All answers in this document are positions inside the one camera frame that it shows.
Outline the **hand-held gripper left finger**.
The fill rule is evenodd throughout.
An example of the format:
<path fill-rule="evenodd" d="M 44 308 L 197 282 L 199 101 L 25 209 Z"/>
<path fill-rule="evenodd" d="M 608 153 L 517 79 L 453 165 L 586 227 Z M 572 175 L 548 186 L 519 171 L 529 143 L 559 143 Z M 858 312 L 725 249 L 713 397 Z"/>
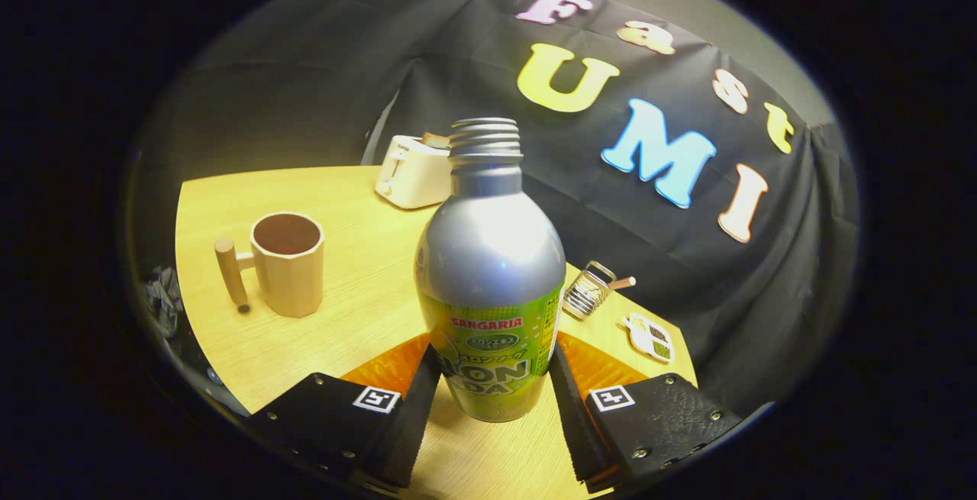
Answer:
<path fill-rule="evenodd" d="M 418 334 L 342 377 L 307 375 L 245 427 L 329 478 L 395 493 L 411 483 L 440 375 Z"/>

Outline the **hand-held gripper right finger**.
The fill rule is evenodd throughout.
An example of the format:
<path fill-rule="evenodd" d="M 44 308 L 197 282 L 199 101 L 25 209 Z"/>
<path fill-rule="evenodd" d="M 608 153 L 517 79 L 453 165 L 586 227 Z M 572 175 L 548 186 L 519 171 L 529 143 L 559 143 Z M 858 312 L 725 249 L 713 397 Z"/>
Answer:
<path fill-rule="evenodd" d="M 656 485 L 742 424 L 679 374 L 646 377 L 571 334 L 558 333 L 549 375 L 573 472 L 590 493 Z"/>

